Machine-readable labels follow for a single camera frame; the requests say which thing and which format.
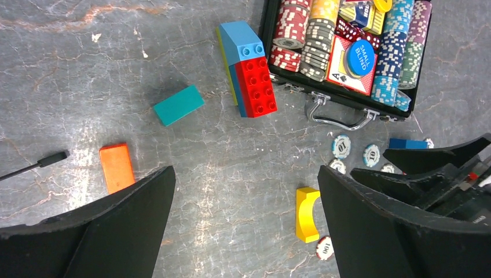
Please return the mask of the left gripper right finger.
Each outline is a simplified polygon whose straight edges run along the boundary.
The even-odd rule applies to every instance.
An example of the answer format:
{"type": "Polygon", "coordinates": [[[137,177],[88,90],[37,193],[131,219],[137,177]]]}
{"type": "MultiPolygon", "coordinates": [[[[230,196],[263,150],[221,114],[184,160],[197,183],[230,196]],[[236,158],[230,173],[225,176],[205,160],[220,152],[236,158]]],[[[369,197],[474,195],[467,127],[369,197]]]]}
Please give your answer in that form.
{"type": "Polygon", "coordinates": [[[328,167],[321,202],[342,277],[489,277],[490,227],[374,191],[328,167]]]}

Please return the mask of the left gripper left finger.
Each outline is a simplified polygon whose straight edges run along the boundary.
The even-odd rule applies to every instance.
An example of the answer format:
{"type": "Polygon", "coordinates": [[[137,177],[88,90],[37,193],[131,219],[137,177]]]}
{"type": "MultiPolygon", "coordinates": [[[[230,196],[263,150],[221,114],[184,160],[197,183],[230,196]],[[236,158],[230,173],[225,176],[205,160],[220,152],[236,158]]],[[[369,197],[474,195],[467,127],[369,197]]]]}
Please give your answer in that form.
{"type": "Polygon", "coordinates": [[[2,277],[151,277],[176,185],[172,166],[35,225],[1,229],[2,277]]]}

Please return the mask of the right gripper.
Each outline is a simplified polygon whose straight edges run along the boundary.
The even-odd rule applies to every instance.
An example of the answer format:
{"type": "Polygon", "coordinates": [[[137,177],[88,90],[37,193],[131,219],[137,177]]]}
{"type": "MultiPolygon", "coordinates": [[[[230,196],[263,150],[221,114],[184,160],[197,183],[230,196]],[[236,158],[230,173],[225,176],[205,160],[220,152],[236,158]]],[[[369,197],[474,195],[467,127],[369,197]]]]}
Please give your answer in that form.
{"type": "Polygon", "coordinates": [[[490,145],[490,133],[460,145],[387,149],[383,156],[407,175],[354,169],[360,184],[419,209],[490,226],[490,157],[471,170],[465,163],[490,145]]]}

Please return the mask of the black poker chip case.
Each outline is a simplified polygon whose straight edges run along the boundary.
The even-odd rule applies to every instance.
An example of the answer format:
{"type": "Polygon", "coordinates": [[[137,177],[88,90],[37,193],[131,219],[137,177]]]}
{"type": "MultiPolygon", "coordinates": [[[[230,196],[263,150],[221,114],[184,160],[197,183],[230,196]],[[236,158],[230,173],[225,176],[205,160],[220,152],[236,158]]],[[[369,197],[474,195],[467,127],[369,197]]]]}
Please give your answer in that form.
{"type": "Polygon", "coordinates": [[[259,34],[310,120],[358,130],[412,114],[431,15],[430,1],[266,1],[259,34]]]}

